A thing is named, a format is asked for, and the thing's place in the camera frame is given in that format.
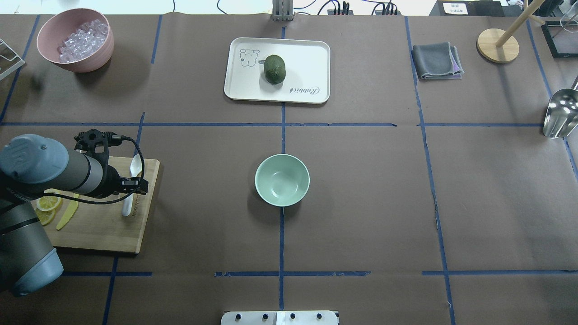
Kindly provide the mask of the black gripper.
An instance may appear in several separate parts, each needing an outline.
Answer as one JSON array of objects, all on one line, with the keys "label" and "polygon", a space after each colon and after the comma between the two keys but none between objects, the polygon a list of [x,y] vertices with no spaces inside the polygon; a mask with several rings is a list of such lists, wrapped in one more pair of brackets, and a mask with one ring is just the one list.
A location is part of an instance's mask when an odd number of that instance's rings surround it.
[{"label": "black gripper", "polygon": [[140,185],[140,177],[122,177],[109,165],[109,148],[120,146],[124,141],[134,142],[131,137],[90,129],[79,132],[75,140],[75,150],[80,150],[87,160],[88,172],[83,183],[74,189],[74,193],[91,198],[107,198],[117,194],[147,194],[148,185]]}]

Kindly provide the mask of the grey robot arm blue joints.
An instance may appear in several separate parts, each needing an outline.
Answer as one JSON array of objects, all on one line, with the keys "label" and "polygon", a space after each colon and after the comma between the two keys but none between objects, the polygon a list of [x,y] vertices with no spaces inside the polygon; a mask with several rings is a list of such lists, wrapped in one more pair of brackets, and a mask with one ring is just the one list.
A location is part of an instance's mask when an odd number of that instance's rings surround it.
[{"label": "grey robot arm blue joints", "polygon": [[1,150],[2,291],[23,297],[61,276],[63,265],[32,201],[49,188],[74,193],[87,172],[81,152],[43,136],[19,135]]}]

